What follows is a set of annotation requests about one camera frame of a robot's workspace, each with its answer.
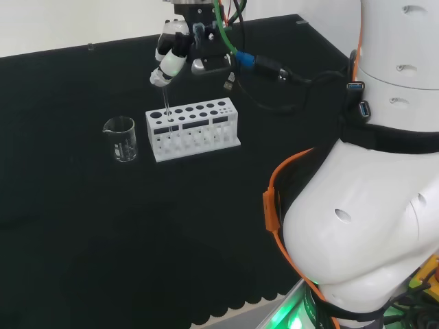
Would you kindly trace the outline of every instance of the white test tube rack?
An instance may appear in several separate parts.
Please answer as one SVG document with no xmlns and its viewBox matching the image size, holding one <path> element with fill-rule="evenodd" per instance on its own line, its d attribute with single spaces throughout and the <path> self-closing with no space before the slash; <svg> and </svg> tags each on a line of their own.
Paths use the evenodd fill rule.
<svg viewBox="0 0 439 329">
<path fill-rule="evenodd" d="M 146 112 L 157 162 L 241 145 L 238 112 L 229 98 Z"/>
</svg>

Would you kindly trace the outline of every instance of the black cloth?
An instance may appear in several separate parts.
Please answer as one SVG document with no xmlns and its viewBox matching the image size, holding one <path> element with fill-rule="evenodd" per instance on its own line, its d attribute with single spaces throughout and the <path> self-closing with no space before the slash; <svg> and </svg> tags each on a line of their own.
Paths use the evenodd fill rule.
<svg viewBox="0 0 439 329">
<path fill-rule="evenodd" d="M 247 51 L 304 77 L 346 58 L 297 15 L 246 23 Z M 239 48 L 239 33 L 233 42 Z M 344 84 L 315 87 L 305 112 L 259 110 L 228 73 L 187 68 L 171 106 L 229 97 L 242 146 L 155 163 L 145 111 L 158 36 L 0 59 L 0 328 L 188 328 L 298 281 L 268 232 L 262 193 L 288 156 L 337 134 Z M 265 103 L 303 90 L 243 73 Z M 118 164 L 102 127 L 136 122 L 139 158 Z"/>
</svg>

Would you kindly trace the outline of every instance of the glass beaker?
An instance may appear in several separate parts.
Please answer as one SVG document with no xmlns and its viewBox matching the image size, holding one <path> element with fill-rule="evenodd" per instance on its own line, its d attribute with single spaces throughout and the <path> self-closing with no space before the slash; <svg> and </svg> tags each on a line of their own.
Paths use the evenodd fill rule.
<svg viewBox="0 0 439 329">
<path fill-rule="evenodd" d="M 137 157 L 136 132 L 134 120 L 128 117 L 115 117 L 107 121 L 102 131 L 108 136 L 112 156 L 120 162 Z"/>
</svg>

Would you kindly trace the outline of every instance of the blue cable connector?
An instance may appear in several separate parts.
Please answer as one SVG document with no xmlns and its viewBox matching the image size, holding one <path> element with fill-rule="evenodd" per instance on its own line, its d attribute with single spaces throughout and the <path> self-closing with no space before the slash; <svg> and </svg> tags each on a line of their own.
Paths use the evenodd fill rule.
<svg viewBox="0 0 439 329">
<path fill-rule="evenodd" d="M 244 67 L 251 69 L 254 66 L 254 56 L 249 53 L 244 53 L 242 51 L 238 51 L 236 53 L 236 59 L 239 63 L 241 63 Z"/>
</svg>

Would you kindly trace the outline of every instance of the white wall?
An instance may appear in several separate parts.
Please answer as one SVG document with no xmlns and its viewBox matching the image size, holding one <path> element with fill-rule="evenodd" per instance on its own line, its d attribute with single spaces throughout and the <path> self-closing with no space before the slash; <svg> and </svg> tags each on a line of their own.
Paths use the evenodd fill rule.
<svg viewBox="0 0 439 329">
<path fill-rule="evenodd" d="M 349 56 L 358 47 L 360 12 L 359 0 L 305 0 L 299 14 Z"/>
<path fill-rule="evenodd" d="M 246 19 L 294 14 L 302 2 L 248 0 Z M 174 18 L 161 0 L 0 0 L 0 57 L 159 34 Z"/>
</svg>

